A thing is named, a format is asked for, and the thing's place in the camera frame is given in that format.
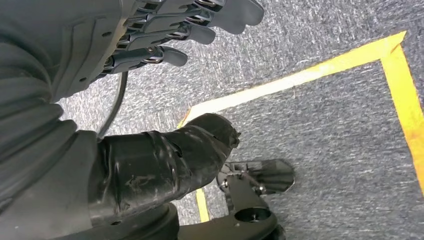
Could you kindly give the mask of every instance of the bolt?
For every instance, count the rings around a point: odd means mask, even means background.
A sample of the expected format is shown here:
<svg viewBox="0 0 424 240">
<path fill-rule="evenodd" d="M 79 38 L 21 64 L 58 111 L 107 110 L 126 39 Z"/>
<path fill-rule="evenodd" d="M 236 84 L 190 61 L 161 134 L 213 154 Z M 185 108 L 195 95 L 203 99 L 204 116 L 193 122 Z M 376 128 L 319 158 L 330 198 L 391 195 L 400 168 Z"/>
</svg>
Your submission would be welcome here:
<svg viewBox="0 0 424 240">
<path fill-rule="evenodd" d="M 221 186 L 223 188 L 228 188 L 228 181 L 226 179 L 224 179 L 224 181 L 221 183 Z"/>
<path fill-rule="evenodd" d="M 112 57 L 110 56 L 106 59 L 106 62 L 104 63 L 104 67 L 110 67 L 112 66 L 112 64 L 113 64 L 113 60 L 112 60 Z"/>
</svg>

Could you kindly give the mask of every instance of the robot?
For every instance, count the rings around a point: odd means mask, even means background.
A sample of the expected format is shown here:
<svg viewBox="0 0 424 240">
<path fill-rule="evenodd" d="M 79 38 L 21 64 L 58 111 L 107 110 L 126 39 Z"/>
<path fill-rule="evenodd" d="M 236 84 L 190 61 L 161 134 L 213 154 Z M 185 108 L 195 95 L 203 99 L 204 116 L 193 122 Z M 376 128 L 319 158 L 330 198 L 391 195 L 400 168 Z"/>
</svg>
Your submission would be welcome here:
<svg viewBox="0 0 424 240">
<path fill-rule="evenodd" d="M 188 56 L 161 44 L 210 44 L 210 27 L 240 34 L 264 16 L 255 0 L 0 6 L 0 239 L 285 239 L 259 195 L 287 190 L 293 170 L 280 160 L 226 163 L 240 134 L 224 117 L 209 113 L 172 132 L 104 137 L 111 121 L 99 134 L 77 131 L 72 120 L 59 120 L 55 104 L 108 74 L 121 73 L 125 89 L 128 71 L 183 66 Z M 229 215 L 180 226 L 169 202 L 215 178 Z"/>
</svg>

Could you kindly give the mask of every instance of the yellow floor marking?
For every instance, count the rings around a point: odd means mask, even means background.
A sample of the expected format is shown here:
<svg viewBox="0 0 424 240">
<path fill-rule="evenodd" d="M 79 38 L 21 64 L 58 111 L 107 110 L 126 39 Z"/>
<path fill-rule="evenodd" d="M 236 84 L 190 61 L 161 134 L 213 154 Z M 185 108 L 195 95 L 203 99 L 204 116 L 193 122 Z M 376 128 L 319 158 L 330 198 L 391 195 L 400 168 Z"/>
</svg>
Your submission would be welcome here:
<svg viewBox="0 0 424 240">
<path fill-rule="evenodd" d="M 204 223 L 209 221 L 210 219 L 209 219 L 208 205 L 206 204 L 205 192 L 201 188 L 196 190 L 196 201 L 197 201 L 197 207 L 199 209 L 199 214 L 200 214 L 200 222 Z"/>
<path fill-rule="evenodd" d="M 178 127 L 182 127 L 190 120 L 206 113 L 216 113 L 324 76 L 381 60 L 424 195 L 424 117 L 407 60 L 400 45 L 405 34 L 406 31 L 403 31 L 368 43 L 318 65 L 264 85 L 199 103 L 190 108 Z M 205 193 L 202 189 L 196 191 L 196 200 L 201 222 L 209 221 Z"/>
<path fill-rule="evenodd" d="M 424 195 L 424 115 L 402 47 L 398 45 L 381 63 Z"/>
<path fill-rule="evenodd" d="M 328 61 L 264 85 L 199 103 L 191 107 L 190 113 L 186 116 L 183 125 L 206 113 L 216 113 L 265 95 L 290 89 L 294 86 L 298 86 L 324 76 L 377 61 L 388 56 L 392 50 L 402 42 L 405 33 L 406 31 L 403 31 L 401 33 L 368 43 Z"/>
</svg>

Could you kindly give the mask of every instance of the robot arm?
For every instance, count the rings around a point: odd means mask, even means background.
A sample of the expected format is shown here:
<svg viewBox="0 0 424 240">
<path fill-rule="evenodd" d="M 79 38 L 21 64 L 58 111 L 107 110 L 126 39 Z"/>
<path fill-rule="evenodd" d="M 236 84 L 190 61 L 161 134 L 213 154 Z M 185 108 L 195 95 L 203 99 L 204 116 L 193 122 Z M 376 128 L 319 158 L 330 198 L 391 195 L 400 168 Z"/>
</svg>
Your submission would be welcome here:
<svg viewBox="0 0 424 240">
<path fill-rule="evenodd" d="M 211 182 L 237 146 L 237 132 L 216 114 L 173 132 L 98 142 L 95 132 L 59 120 L 63 110 L 54 102 L 107 74 L 183 65 L 185 54 L 158 44 L 208 44 L 213 26 L 239 34 L 262 19 L 254 0 L 0 5 L 1 239 L 71 240 L 140 213 L 154 219 L 162 204 Z"/>
</svg>

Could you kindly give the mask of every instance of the wire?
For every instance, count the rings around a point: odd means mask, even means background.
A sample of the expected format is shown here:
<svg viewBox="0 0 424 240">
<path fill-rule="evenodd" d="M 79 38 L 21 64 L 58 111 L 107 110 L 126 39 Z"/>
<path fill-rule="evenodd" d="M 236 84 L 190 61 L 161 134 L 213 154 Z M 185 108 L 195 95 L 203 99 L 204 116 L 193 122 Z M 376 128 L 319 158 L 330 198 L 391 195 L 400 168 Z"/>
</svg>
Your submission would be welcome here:
<svg viewBox="0 0 424 240">
<path fill-rule="evenodd" d="M 120 84 L 119 84 L 119 90 L 118 94 L 116 95 L 115 104 L 113 105 L 112 111 L 109 113 L 109 116 L 107 117 L 106 121 L 103 123 L 103 126 L 101 126 L 100 131 L 98 131 L 97 138 L 103 139 L 106 132 L 111 127 L 111 124 L 115 120 L 115 117 L 117 116 L 119 109 L 122 105 L 122 101 L 124 99 L 125 90 L 127 88 L 127 81 L 128 81 L 128 71 L 124 71 L 120 74 Z"/>
</svg>

